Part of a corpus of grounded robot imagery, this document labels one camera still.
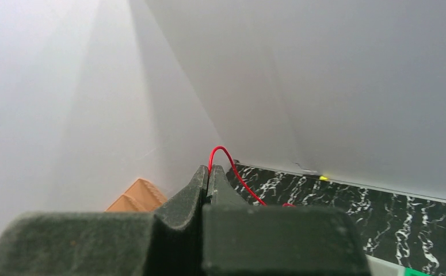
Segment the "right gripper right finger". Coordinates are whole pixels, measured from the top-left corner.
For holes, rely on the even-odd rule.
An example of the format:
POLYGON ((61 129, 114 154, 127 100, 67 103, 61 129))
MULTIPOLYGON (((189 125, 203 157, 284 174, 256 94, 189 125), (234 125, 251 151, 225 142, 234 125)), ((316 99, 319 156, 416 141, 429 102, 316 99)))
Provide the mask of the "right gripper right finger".
POLYGON ((370 275, 360 235, 341 209, 254 206, 214 165, 202 208, 205 275, 370 275))

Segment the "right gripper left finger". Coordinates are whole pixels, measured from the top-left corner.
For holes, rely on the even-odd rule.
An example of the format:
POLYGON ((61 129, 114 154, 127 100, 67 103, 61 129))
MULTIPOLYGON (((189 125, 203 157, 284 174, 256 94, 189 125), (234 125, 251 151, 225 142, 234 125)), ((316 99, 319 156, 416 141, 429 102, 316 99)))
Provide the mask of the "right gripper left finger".
POLYGON ((0 236, 0 275, 202 275, 208 168, 150 212, 26 213, 0 236))

